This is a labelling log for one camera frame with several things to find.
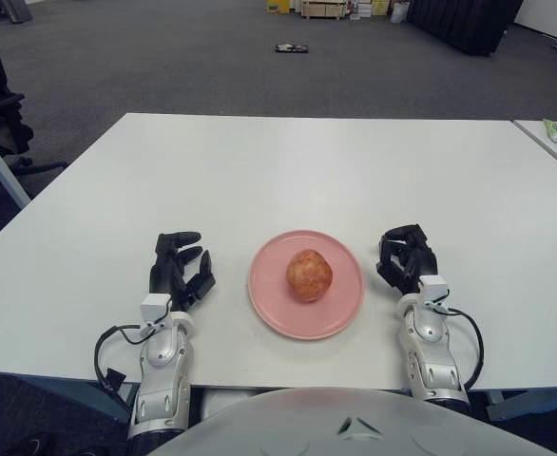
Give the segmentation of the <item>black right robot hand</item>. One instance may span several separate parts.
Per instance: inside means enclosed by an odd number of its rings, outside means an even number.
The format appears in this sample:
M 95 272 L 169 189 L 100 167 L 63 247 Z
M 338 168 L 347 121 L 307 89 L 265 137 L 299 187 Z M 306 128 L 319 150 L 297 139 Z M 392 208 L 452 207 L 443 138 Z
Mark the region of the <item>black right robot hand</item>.
M 378 274 L 403 295 L 418 293 L 421 276 L 438 274 L 437 259 L 418 224 L 387 231 L 380 239 Z

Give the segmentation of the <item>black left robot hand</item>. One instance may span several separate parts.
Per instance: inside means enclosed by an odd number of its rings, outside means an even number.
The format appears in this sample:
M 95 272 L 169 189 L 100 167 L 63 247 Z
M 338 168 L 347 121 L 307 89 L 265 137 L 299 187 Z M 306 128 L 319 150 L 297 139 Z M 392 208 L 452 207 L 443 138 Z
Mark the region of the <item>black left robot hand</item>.
M 191 231 L 158 235 L 149 292 L 170 295 L 171 312 L 188 313 L 216 284 L 210 253 L 198 245 L 201 239 L 200 233 Z M 196 259 L 199 271 L 185 280 L 185 267 Z

